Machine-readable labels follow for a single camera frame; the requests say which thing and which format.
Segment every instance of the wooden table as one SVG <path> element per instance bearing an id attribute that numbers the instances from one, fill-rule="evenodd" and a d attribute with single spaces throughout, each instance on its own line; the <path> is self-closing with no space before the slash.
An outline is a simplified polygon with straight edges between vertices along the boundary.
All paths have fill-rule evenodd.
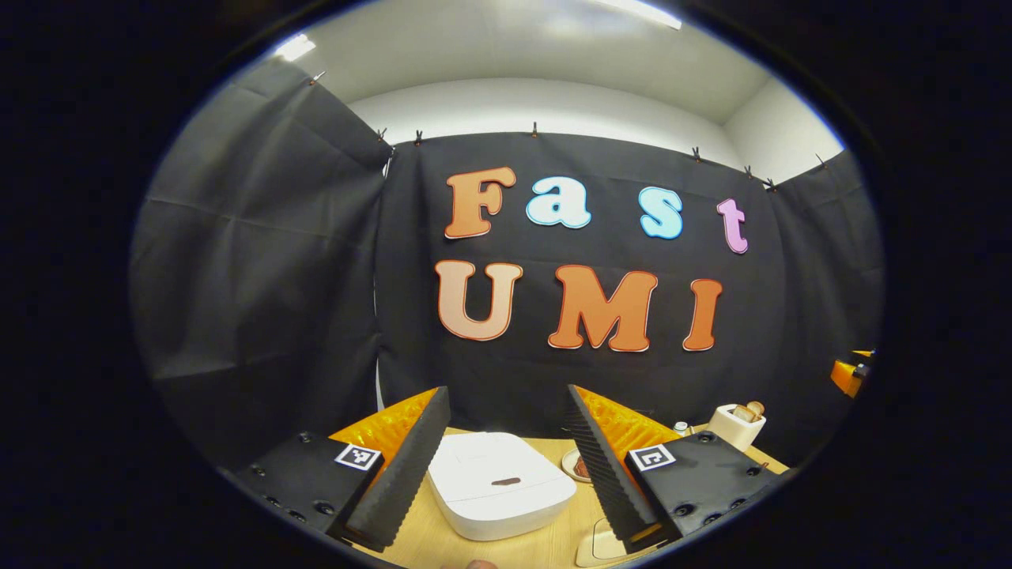
<path id="1" fill-rule="evenodd" d="M 705 424 L 694 427 L 696 431 Z M 447 428 L 445 434 L 469 432 Z M 559 465 L 563 455 L 576 448 L 573 439 L 524 438 L 553 464 Z M 787 467 L 755 448 L 745 453 L 775 474 Z M 426 473 L 425 480 L 415 495 L 415 501 L 398 532 L 394 545 L 382 554 L 354 546 L 369 555 L 409 569 L 465 569 L 473 559 L 485 559 L 499 569 L 578 569 L 576 550 L 580 541 L 588 536 L 594 523 L 604 517 L 604 510 L 590 484 L 577 482 L 576 495 L 551 524 L 506 540 L 473 542 L 458 536 L 439 511 L 432 486 Z M 610 567 L 621 561 L 598 567 Z"/>

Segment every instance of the ceiling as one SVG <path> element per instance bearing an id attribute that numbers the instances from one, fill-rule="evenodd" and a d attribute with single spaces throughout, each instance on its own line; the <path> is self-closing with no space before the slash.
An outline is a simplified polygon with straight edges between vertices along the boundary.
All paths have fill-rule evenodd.
<path id="1" fill-rule="evenodd" d="M 306 30 L 298 60 L 345 103 L 429 83 L 520 77 L 597 85 L 724 125 L 769 79 L 687 23 L 590 0 L 374 0 Z"/>

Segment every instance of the white wall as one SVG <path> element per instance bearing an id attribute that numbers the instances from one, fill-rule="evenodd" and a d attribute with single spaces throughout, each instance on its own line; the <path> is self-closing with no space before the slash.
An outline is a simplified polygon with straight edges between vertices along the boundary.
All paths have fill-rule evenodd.
<path id="1" fill-rule="evenodd" d="M 829 160 L 843 145 L 786 85 L 771 78 L 725 124 L 744 164 L 760 178 L 783 181 Z"/>
<path id="2" fill-rule="evenodd" d="M 384 93 L 348 105 L 390 144 L 473 133 L 587 135 L 692 154 L 742 169 L 721 126 L 662 102 L 593 85 L 542 79 L 468 79 Z"/>

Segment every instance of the black fabric backdrop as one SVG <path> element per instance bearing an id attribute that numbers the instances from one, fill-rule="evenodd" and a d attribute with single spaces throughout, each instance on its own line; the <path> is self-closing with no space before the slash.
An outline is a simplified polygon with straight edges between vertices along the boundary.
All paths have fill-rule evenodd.
<path id="1" fill-rule="evenodd" d="M 166 155 L 136 229 L 142 353 L 170 412 L 227 468 L 375 411 L 372 251 L 391 148 L 309 82 L 272 59 L 225 85 Z"/>
<path id="2" fill-rule="evenodd" d="M 446 179 L 508 166 L 498 215 L 483 236 L 449 240 L 452 191 Z M 756 179 L 677 152 L 582 136 L 489 134 L 396 147 L 381 208 L 375 292 L 383 339 L 380 378 L 392 401 L 437 385 L 450 388 L 451 425 L 565 436 L 564 387 L 575 383 L 665 424 L 708 420 L 725 403 L 760 400 L 764 450 L 796 464 L 849 407 L 829 380 L 836 357 L 873 347 L 882 295 L 882 256 L 873 209 L 847 153 L 767 192 Z M 525 215 L 531 185 L 570 176 L 587 188 L 591 222 L 582 229 L 539 226 Z M 650 185 L 681 197 L 674 240 L 648 237 L 638 201 Z M 716 206 L 733 197 L 745 213 L 744 255 L 730 250 Z M 478 342 L 443 328 L 436 311 L 436 262 L 469 261 L 467 311 L 489 314 L 487 264 L 523 267 L 509 329 Z M 592 267 L 607 296 L 630 270 L 656 274 L 650 348 L 640 353 L 553 348 L 563 264 Z M 696 278 L 719 280 L 714 346 L 682 349 Z"/>

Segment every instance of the peach letter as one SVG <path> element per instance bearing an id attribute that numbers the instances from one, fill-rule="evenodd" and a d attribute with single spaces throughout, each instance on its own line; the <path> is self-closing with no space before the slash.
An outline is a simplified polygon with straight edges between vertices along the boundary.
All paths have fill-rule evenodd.
<path id="1" fill-rule="evenodd" d="M 492 279 L 492 310 L 485 322 L 468 318 L 463 303 L 468 298 L 468 278 L 475 274 L 475 265 L 467 261 L 439 261 L 439 320 L 453 334 L 483 342 L 498 338 L 509 328 L 513 313 L 513 282 L 523 274 L 523 268 L 510 263 L 492 263 L 485 274 Z"/>
<path id="2" fill-rule="evenodd" d="M 692 327 L 682 341 L 686 351 L 702 351 L 713 347 L 713 316 L 716 314 L 716 297 L 724 292 L 724 286 L 710 278 L 697 278 L 689 286 L 696 297 L 692 312 Z"/>
<path id="3" fill-rule="evenodd" d="M 485 182 L 489 185 L 482 191 Z M 447 239 L 460 239 L 488 233 L 492 222 L 482 219 L 482 206 L 490 216 L 498 214 L 503 205 L 503 188 L 499 184 L 509 187 L 514 183 L 516 174 L 505 166 L 446 178 L 446 185 L 453 188 L 453 218 L 443 235 Z"/>
<path id="4" fill-rule="evenodd" d="M 549 345 L 564 349 L 582 346 L 582 319 L 595 349 L 601 347 L 616 322 L 618 330 L 608 347 L 615 351 L 646 351 L 650 347 L 647 315 L 657 276 L 642 270 L 626 272 L 610 300 L 604 298 L 601 282 L 589 266 L 563 265 L 556 270 L 556 278 L 563 281 L 563 309 L 559 329 L 549 336 Z"/>

